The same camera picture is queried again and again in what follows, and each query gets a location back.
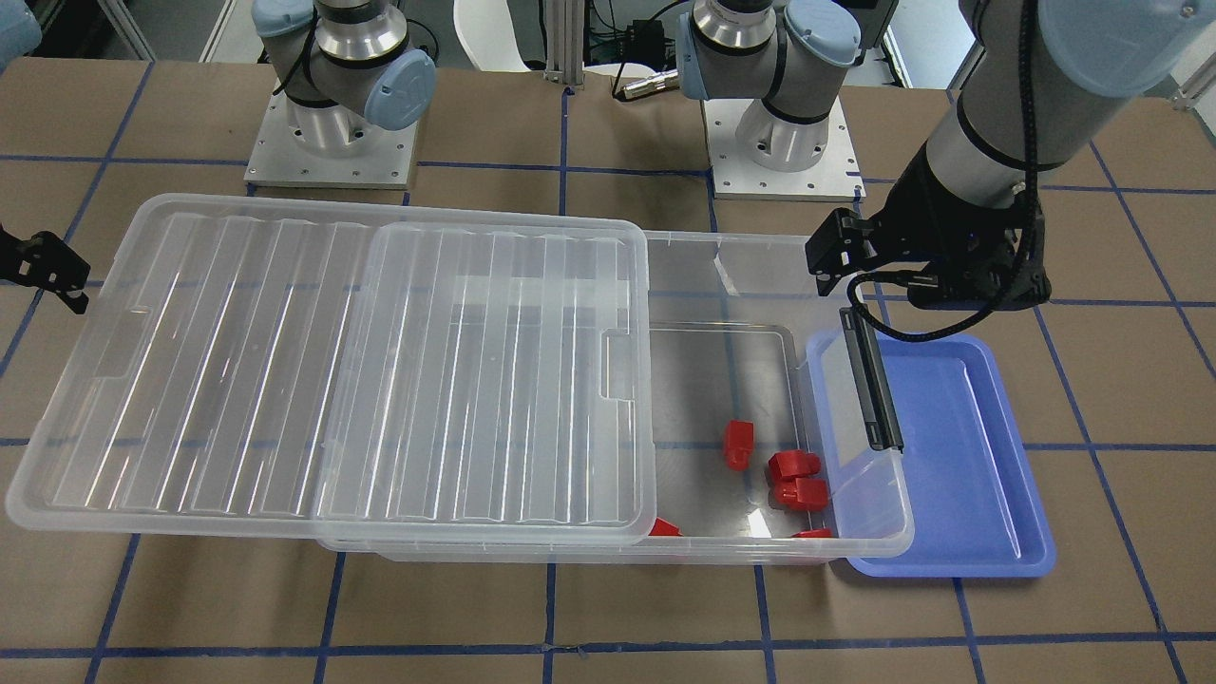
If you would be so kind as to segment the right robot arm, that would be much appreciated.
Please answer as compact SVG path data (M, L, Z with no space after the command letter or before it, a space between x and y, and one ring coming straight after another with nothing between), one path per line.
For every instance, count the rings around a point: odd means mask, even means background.
M250 16L292 150L321 163L364 161L430 105L437 65L390 1L257 1Z

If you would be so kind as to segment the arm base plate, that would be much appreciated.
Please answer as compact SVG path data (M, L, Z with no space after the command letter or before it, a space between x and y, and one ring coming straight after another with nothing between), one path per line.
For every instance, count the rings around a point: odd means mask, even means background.
M257 187L407 190L418 125L385 131L334 105L271 96L247 161Z
M812 124L778 120L759 100L708 100L702 111L717 198L850 202L867 196L840 100Z

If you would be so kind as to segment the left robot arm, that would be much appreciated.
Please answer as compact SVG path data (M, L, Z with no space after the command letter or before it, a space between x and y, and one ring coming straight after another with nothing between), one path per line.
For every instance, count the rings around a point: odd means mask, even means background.
M1169 74L1214 22L1211 1L963 1L984 47L951 111L865 219L833 211L807 239L818 295L894 263L921 309L1019 312L1049 298L1034 186L1073 159L1133 97ZM827 117L860 52L834 1L696 1L676 65L692 100L744 100L748 156L796 170L824 147Z

